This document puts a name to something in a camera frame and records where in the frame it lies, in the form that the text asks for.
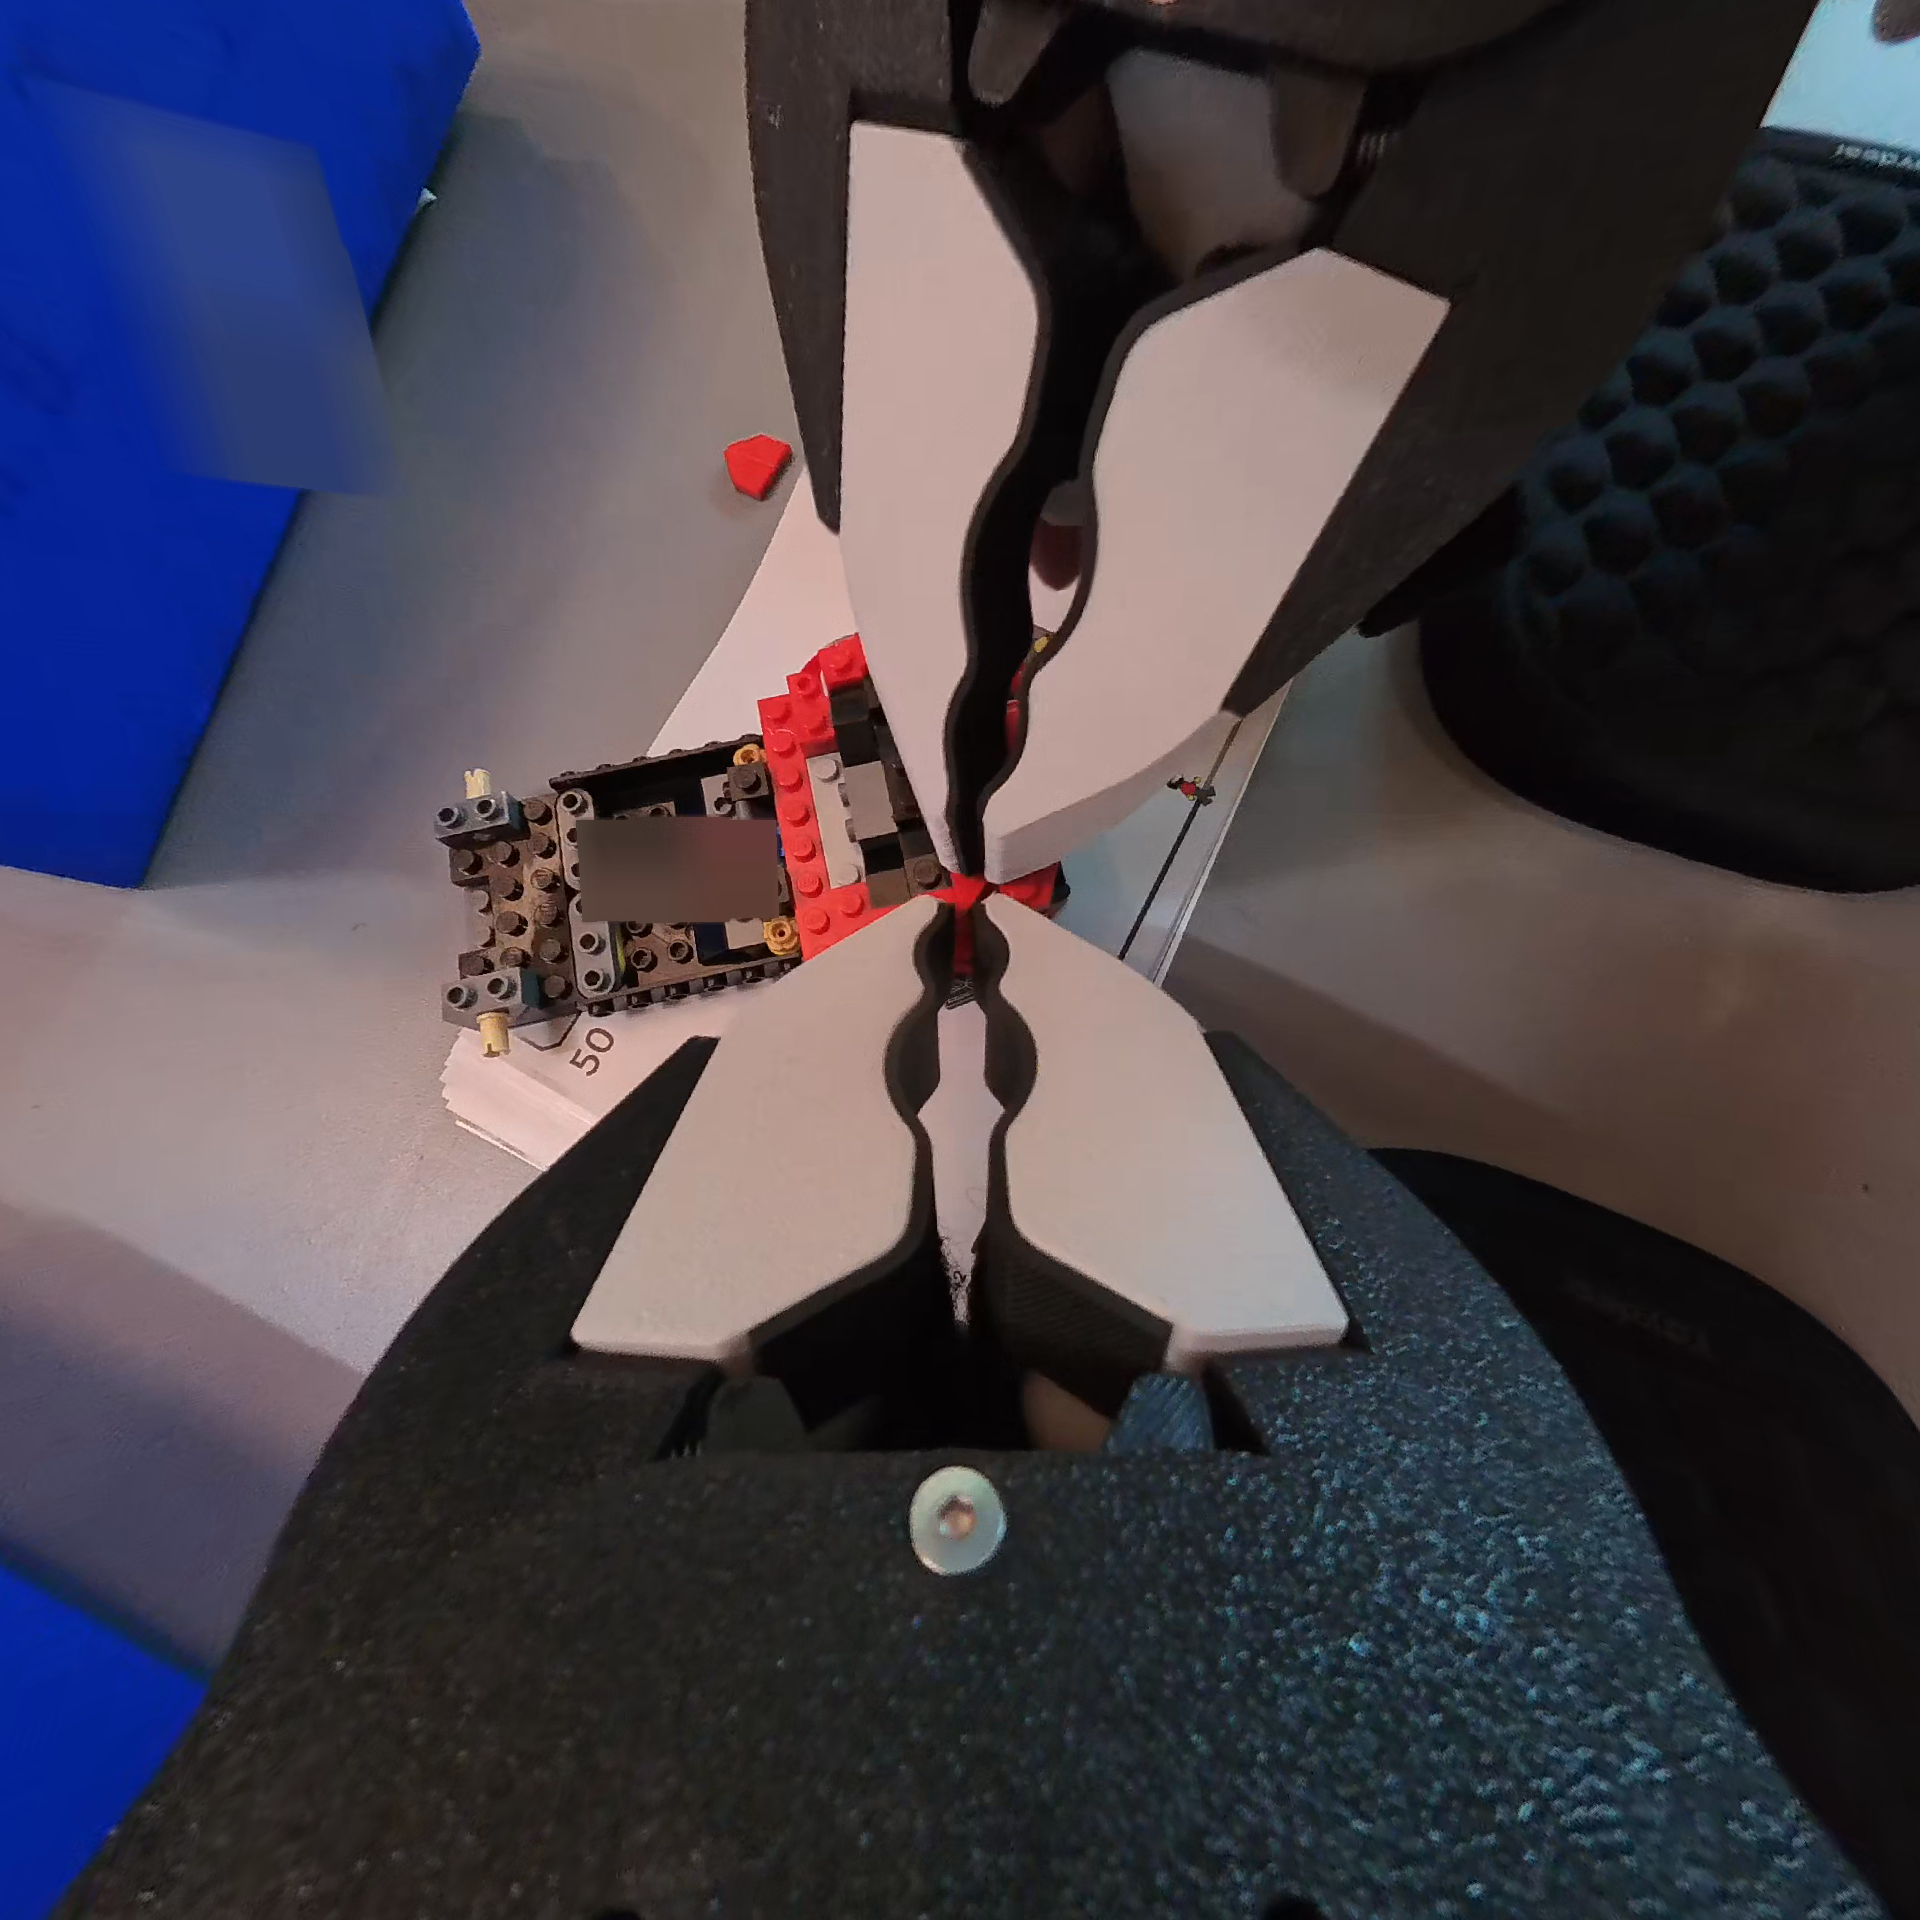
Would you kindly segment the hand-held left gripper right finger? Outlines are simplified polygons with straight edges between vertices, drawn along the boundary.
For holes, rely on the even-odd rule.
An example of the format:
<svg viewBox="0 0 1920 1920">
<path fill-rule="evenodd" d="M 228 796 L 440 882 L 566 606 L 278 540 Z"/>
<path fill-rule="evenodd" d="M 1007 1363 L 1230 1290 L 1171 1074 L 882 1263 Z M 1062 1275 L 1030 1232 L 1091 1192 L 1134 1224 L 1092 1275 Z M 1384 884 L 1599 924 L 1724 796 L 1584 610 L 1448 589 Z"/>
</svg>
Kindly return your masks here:
<svg viewBox="0 0 1920 1920">
<path fill-rule="evenodd" d="M 972 915 L 1002 1103 L 974 1306 L 1054 1383 L 1326 1349 L 1347 1307 L 1203 1027 L 1008 896 Z"/>
</svg>

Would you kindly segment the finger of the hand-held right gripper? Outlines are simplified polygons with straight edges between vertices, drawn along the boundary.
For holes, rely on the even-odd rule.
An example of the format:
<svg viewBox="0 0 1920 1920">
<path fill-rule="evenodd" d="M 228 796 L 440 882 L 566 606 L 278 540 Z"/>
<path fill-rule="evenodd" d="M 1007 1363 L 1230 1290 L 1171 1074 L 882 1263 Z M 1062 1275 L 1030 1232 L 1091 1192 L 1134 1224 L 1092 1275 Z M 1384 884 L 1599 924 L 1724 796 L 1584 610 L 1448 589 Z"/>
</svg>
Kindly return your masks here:
<svg viewBox="0 0 1920 1920">
<path fill-rule="evenodd" d="M 969 669 L 966 552 L 1015 444 L 1036 287 L 955 136 L 855 123 L 839 547 L 855 631 L 942 861 L 947 728 Z"/>
<path fill-rule="evenodd" d="M 1091 462 L 1087 594 L 983 807 L 987 872 L 1127 819 L 1230 695 L 1449 301 L 1330 248 L 1174 307 L 1127 344 Z"/>
</svg>

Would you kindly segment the blue plastic bin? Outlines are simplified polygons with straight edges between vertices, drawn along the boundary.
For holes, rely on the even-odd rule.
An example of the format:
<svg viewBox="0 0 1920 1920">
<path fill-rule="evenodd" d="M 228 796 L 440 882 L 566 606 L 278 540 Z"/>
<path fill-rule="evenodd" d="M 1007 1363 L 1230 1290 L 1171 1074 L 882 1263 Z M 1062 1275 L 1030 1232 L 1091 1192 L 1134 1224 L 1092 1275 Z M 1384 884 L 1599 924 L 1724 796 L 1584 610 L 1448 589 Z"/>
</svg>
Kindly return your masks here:
<svg viewBox="0 0 1920 1920">
<path fill-rule="evenodd" d="M 3 1571 L 3 1916 L 43 1917 L 201 1706 L 206 1676 Z"/>
<path fill-rule="evenodd" d="M 3 5 L 4 863 L 138 884 L 479 60 L 454 3 Z"/>
</svg>

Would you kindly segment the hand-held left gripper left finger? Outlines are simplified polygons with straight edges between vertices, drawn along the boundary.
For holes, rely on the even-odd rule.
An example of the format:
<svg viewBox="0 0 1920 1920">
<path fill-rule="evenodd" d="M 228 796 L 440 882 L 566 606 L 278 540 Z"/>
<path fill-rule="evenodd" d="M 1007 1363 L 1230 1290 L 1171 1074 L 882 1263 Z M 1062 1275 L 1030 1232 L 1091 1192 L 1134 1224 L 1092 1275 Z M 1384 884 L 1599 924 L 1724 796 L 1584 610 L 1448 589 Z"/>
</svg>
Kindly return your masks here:
<svg viewBox="0 0 1920 1920">
<path fill-rule="evenodd" d="M 582 1307 L 587 1354 L 887 1383 L 954 1342 L 922 1108 L 955 915 L 900 906 L 746 991 Z"/>
</svg>

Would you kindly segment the red and black lego car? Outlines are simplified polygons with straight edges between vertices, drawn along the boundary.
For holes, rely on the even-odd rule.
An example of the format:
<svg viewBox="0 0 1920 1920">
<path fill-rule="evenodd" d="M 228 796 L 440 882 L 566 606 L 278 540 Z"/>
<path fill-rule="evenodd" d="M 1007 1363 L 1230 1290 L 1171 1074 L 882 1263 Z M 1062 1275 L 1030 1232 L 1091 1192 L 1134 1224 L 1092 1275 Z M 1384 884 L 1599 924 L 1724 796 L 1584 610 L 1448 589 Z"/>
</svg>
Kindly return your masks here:
<svg viewBox="0 0 1920 1920">
<path fill-rule="evenodd" d="M 489 1058 L 523 1027 L 774 980 L 919 896 L 990 892 L 938 854 L 858 635 L 761 700 L 758 732 L 527 796 L 468 771 L 435 834 L 471 903 L 440 1007 Z"/>
</svg>

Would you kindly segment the lego instruction booklet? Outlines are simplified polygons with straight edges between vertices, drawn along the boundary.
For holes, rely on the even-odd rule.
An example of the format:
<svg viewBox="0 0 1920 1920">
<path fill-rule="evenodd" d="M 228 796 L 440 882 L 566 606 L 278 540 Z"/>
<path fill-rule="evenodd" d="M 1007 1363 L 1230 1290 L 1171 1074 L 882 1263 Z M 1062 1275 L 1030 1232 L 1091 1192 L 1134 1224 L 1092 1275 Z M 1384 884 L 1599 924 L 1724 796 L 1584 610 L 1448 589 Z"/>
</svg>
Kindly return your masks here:
<svg viewBox="0 0 1920 1920">
<path fill-rule="evenodd" d="M 778 687 L 830 639 L 854 634 L 838 535 L 822 524 L 808 479 L 785 498 L 774 540 L 731 621 L 657 735 L 662 749 L 698 748 L 755 728 L 750 695 Z M 1164 986 L 1188 930 L 1287 695 L 1203 733 L 1176 780 L 1207 787 L 1201 799 L 1171 783 L 1063 863 L 1070 896 L 1062 924 Z M 705 991 L 647 1011 L 569 1015 L 527 1028 L 500 1061 L 460 1035 L 442 1074 L 448 1112 L 468 1134 L 529 1167 L 551 1167 L 675 1050 L 716 1037 L 755 989 Z"/>
</svg>

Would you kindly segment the black quilted pad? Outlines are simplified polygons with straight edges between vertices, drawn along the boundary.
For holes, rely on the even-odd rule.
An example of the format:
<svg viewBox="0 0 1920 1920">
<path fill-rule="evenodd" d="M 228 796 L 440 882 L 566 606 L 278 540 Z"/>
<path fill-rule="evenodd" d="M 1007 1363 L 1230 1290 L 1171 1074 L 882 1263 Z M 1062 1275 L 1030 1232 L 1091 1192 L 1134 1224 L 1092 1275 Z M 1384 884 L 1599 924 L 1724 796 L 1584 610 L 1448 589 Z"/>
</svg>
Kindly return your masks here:
<svg viewBox="0 0 1920 1920">
<path fill-rule="evenodd" d="M 1722 1677 L 1891 1916 L 1918 1916 L 1918 1431 L 1803 1307 L 1640 1220 L 1379 1151 L 1586 1402 Z"/>
<path fill-rule="evenodd" d="M 1470 762 L 1731 872 L 1915 884 L 1914 152 L 1762 132 L 1505 516 L 1419 628 Z"/>
</svg>

